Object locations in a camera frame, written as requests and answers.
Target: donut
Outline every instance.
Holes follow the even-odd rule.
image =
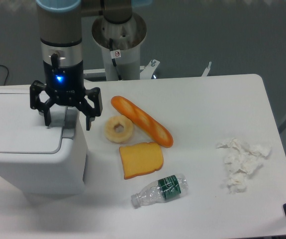
[[[134,132],[133,122],[125,116],[113,116],[104,127],[105,137],[113,143],[128,141]]]

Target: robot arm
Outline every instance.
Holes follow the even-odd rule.
[[[87,130],[90,130],[91,121],[101,115],[102,103],[99,88],[84,87],[82,15],[103,15],[92,29],[102,52],[107,49],[109,55],[110,51],[119,49],[131,58],[125,63],[124,57],[107,59],[112,69],[104,62],[106,76],[111,80],[139,79],[139,45],[145,39],[146,24],[132,13],[131,0],[36,0],[36,3],[46,84],[33,82],[30,107],[44,115],[46,126],[51,123],[50,108],[54,104],[76,107],[86,115]],[[49,96],[46,102],[40,101],[42,91]],[[93,101],[94,108],[85,96]]]
[[[81,0],[37,0],[40,40],[46,84],[35,81],[30,87],[30,107],[51,123],[50,108],[54,104],[76,107],[91,121],[102,112],[99,88],[86,90],[83,78]],[[40,93],[49,96],[40,101]],[[92,108],[87,100],[94,102]]]

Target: baguette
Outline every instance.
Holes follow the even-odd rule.
[[[159,145],[165,148],[173,146],[174,140],[169,131],[131,101],[122,96],[114,96],[111,99],[111,104]]]

